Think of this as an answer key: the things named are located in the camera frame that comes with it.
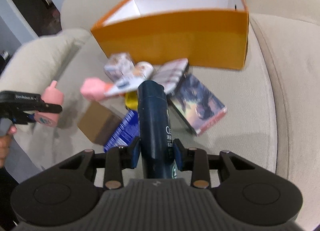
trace orange box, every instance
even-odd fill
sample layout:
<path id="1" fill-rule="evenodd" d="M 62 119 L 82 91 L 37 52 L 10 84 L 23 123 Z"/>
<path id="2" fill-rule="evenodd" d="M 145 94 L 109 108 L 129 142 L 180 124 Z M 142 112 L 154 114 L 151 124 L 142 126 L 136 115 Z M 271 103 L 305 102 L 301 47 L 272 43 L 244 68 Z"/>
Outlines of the orange box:
<path id="1" fill-rule="evenodd" d="M 244 0 L 123 0 L 91 29 L 107 56 L 129 52 L 135 62 L 241 69 L 248 41 Z"/>

